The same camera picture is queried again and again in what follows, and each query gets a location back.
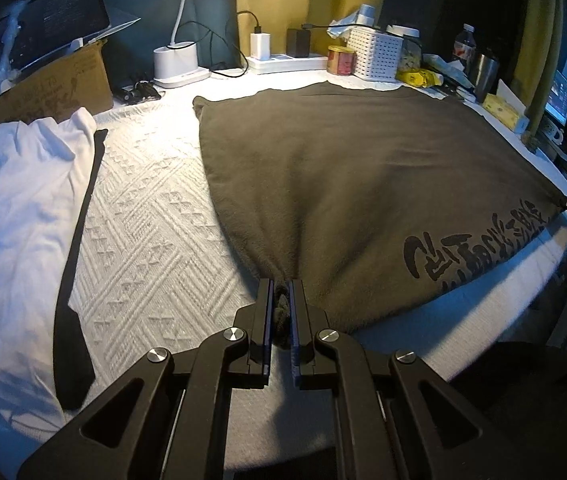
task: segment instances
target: power strip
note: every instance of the power strip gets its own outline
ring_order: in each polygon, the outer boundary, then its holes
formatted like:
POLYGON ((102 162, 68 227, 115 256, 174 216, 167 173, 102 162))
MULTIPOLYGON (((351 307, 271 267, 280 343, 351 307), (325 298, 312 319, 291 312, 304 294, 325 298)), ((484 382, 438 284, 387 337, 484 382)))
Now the power strip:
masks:
POLYGON ((310 57, 292 57, 286 54, 273 54, 270 59, 259 61, 247 57, 250 70, 256 74, 273 74, 276 72, 297 72, 298 70, 325 70, 327 57, 310 54, 310 57))

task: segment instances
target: triangular cutout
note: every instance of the triangular cutout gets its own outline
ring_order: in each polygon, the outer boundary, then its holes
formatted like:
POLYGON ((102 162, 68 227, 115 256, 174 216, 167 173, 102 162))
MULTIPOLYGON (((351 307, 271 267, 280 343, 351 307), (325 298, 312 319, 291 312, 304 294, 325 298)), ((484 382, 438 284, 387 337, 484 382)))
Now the triangular cutout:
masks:
POLYGON ((419 390, 444 449, 453 449, 479 436, 479 430, 430 383, 423 381, 419 390))
POLYGON ((119 446, 142 389, 143 380, 131 381, 83 425, 81 433, 104 446, 119 446))

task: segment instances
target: silver screw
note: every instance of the silver screw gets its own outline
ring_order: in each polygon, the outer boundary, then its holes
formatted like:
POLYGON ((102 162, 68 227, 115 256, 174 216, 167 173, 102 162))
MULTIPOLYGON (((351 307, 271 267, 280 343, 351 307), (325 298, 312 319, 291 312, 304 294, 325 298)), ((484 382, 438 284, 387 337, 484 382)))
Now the silver screw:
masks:
POLYGON ((231 326, 224 330, 223 336, 228 341, 239 341, 244 336, 244 331, 236 326, 231 326))
POLYGON ((397 361, 404 365, 412 364, 417 360, 417 354, 411 350, 397 350, 395 352, 395 357, 397 358, 397 361))
POLYGON ((168 351, 165 348, 153 348, 146 354, 148 357, 148 361, 151 363, 160 363, 161 361, 165 361, 168 356, 168 351))
POLYGON ((337 330, 332 330, 331 328, 324 328, 321 332, 319 332, 319 339, 326 343, 334 343, 337 339, 339 339, 339 332, 337 332, 337 330))

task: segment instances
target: metal cup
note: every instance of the metal cup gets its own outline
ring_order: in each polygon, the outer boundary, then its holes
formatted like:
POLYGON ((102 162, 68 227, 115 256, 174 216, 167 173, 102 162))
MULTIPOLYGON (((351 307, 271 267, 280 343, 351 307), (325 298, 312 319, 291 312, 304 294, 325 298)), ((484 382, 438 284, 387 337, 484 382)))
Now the metal cup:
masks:
POLYGON ((478 54, 470 68, 470 82, 475 86, 477 103, 482 103, 495 84, 499 62, 485 54, 478 54))

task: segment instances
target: bottle label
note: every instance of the bottle label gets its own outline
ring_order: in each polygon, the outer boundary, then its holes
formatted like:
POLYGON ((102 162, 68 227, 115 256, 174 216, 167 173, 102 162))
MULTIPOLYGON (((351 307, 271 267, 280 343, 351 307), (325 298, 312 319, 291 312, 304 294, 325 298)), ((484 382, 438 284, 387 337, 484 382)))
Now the bottle label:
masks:
POLYGON ((452 54, 454 54, 459 59, 470 61, 474 52, 475 48, 473 46, 466 45, 465 43, 461 43, 460 41, 454 42, 454 50, 452 51, 452 54))

